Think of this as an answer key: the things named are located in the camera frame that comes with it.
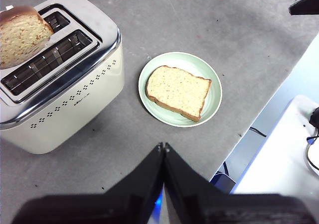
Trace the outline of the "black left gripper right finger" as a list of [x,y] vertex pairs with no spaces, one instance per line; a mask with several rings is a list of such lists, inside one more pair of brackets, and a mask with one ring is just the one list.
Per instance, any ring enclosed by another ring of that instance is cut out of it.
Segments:
[[226,194],[166,143],[165,185],[183,224],[314,224],[304,203],[279,194]]

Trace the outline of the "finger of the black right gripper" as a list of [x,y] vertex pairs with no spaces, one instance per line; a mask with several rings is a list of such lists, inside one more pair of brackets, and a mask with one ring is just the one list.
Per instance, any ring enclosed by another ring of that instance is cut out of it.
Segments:
[[319,0],[295,0],[289,7],[290,15],[318,15]]

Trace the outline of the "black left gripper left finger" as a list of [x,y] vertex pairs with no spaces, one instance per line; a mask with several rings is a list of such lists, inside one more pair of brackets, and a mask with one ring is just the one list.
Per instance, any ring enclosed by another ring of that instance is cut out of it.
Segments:
[[27,201],[14,224],[146,224],[162,180],[159,143],[125,178],[103,194],[51,195]]

